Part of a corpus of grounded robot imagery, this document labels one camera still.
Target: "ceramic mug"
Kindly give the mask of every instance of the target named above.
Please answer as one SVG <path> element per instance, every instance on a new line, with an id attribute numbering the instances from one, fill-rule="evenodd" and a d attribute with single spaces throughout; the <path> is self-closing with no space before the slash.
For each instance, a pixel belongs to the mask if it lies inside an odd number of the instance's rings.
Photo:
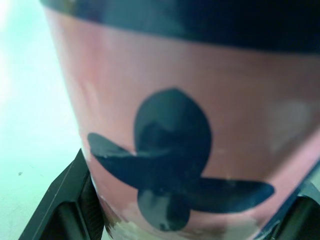
<path id="1" fill-rule="evenodd" d="M 42 0 L 115 240 L 262 239 L 320 157 L 320 3 Z"/>

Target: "pink cup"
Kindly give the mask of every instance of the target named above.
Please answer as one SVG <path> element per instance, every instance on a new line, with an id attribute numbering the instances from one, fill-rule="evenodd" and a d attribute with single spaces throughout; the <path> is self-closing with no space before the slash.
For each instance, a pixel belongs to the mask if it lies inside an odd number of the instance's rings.
<path id="1" fill-rule="evenodd" d="M 262 239 L 283 218 L 319 165 L 319 3 L 43 3 L 113 239 Z"/>

